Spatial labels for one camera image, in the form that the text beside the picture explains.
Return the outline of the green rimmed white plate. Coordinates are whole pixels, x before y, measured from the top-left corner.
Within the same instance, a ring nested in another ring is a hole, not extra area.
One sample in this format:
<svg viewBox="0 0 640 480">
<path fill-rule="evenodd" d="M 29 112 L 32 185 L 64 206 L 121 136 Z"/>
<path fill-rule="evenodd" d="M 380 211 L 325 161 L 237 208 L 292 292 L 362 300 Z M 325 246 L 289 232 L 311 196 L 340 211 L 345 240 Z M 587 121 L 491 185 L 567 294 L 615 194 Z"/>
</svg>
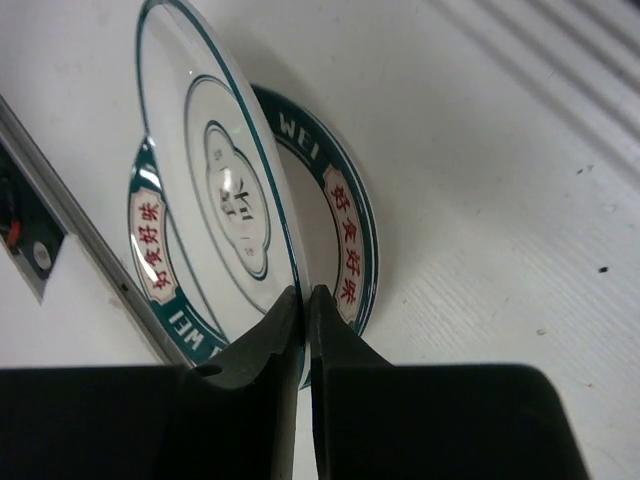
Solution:
<svg viewBox="0 0 640 480">
<path fill-rule="evenodd" d="M 373 211 L 345 148 L 312 112 L 286 97 L 254 86 L 282 157 L 293 159 L 312 176 L 331 214 L 339 251 L 333 297 L 343 320 L 363 334 L 370 319 L 379 276 L 379 248 Z M 167 244 L 169 212 L 155 185 L 155 161 L 144 141 L 134 162 L 129 188 L 132 255 L 144 294 L 160 324 L 199 365 L 225 349 L 222 328 L 209 327 L 175 277 L 177 252 Z"/>
</svg>

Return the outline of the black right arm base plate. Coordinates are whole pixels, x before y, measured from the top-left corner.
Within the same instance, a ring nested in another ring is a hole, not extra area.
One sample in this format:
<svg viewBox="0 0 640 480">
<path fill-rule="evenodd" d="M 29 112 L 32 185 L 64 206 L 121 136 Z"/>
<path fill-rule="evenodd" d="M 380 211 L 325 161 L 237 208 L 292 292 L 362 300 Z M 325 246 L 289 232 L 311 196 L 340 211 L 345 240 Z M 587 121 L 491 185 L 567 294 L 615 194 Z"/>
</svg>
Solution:
<svg viewBox="0 0 640 480">
<path fill-rule="evenodd" d="M 1 145 L 1 244 L 42 302 L 66 234 Z"/>
</svg>

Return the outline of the white plate thin green lines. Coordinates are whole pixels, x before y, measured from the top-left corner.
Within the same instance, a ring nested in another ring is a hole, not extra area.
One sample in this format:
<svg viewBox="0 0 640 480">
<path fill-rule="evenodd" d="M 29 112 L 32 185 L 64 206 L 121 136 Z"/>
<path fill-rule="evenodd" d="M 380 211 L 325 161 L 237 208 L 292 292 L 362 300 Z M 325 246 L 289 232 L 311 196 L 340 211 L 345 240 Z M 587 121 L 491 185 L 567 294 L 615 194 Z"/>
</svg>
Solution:
<svg viewBox="0 0 640 480">
<path fill-rule="evenodd" d="M 146 1 L 135 65 L 144 136 L 128 198 L 141 290 L 187 364 L 310 293 L 299 222 L 257 96 L 187 1 Z"/>
</svg>

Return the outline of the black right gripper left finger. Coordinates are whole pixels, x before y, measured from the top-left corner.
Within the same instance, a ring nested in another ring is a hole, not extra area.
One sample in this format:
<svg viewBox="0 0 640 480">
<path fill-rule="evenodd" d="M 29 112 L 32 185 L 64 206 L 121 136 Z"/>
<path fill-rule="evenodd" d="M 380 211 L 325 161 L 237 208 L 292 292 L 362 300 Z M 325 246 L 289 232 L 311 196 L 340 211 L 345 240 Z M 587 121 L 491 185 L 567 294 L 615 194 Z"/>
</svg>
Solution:
<svg viewBox="0 0 640 480">
<path fill-rule="evenodd" d="M 300 308 L 285 289 L 206 363 L 6 369 L 5 479 L 288 479 Z"/>
</svg>

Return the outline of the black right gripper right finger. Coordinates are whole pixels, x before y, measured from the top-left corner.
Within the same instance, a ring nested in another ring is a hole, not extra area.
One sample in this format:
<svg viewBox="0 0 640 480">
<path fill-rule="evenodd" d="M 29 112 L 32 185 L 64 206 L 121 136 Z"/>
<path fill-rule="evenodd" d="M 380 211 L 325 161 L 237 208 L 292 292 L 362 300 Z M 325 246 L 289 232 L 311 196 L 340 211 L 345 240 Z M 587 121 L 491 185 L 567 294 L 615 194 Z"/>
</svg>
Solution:
<svg viewBox="0 0 640 480">
<path fill-rule="evenodd" d="M 516 364 L 396 366 L 310 298 L 313 436 L 323 479 L 585 479 L 560 398 Z"/>
</svg>

